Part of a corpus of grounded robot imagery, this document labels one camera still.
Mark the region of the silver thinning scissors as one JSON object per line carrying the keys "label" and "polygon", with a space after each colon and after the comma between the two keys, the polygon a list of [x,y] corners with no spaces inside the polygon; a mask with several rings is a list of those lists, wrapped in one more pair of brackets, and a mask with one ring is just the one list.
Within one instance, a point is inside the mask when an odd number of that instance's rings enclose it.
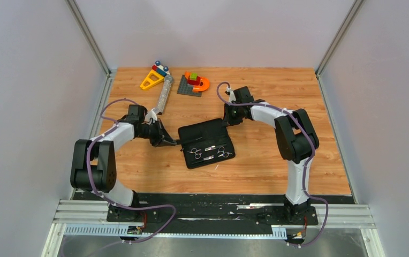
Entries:
{"label": "silver thinning scissors", "polygon": [[228,158],[230,155],[233,155],[233,153],[227,152],[223,145],[221,145],[221,146],[210,146],[210,147],[205,148],[205,152],[209,152],[209,151],[213,151],[213,150],[217,151],[217,157]]}

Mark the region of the black zip tool case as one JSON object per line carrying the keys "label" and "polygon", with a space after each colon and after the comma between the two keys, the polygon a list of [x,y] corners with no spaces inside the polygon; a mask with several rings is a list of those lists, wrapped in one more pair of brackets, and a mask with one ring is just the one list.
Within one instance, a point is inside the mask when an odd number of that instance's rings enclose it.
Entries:
{"label": "black zip tool case", "polygon": [[[236,156],[234,145],[228,134],[226,126],[223,126],[223,120],[216,118],[207,120],[205,122],[196,123],[188,126],[183,126],[178,129],[179,142],[182,147],[186,167],[188,169],[195,169],[205,165],[229,160]],[[205,152],[205,148],[210,146],[225,147],[227,152],[233,153],[228,158],[217,157],[217,151]],[[202,157],[214,155],[214,159],[195,163],[194,156],[187,151],[192,148],[201,149]]]}

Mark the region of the small silver scissors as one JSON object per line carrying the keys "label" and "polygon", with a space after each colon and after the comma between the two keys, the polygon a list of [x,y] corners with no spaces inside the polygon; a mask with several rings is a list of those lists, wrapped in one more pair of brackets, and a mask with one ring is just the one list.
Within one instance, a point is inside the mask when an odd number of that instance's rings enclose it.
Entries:
{"label": "small silver scissors", "polygon": [[210,160],[214,159],[214,155],[202,157],[201,149],[192,148],[191,150],[189,150],[187,152],[194,156],[195,163],[201,163],[201,162],[204,162],[204,161],[210,161]]}

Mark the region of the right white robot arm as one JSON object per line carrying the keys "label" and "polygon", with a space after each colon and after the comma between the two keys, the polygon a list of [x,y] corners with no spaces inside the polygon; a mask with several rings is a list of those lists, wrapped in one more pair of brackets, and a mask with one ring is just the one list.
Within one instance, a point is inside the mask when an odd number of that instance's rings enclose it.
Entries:
{"label": "right white robot arm", "polygon": [[293,224],[310,222],[313,209],[308,193],[308,173],[319,140],[307,112],[281,109],[267,102],[224,103],[227,126],[237,125],[244,118],[272,126],[281,157],[287,160],[286,202],[281,216]]}

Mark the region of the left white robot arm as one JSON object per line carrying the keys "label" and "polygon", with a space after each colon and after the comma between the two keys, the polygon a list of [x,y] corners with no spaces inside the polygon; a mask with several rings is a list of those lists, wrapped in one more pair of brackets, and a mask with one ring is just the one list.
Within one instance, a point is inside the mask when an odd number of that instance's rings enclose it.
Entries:
{"label": "left white robot arm", "polygon": [[148,111],[142,105],[131,104],[127,114],[115,120],[110,129],[75,142],[70,175],[73,188],[94,193],[110,206],[121,209],[128,221],[136,221],[141,212],[152,209],[140,206],[137,193],[117,178],[116,152],[136,138],[149,140],[153,147],[178,144],[158,119],[156,109]]}

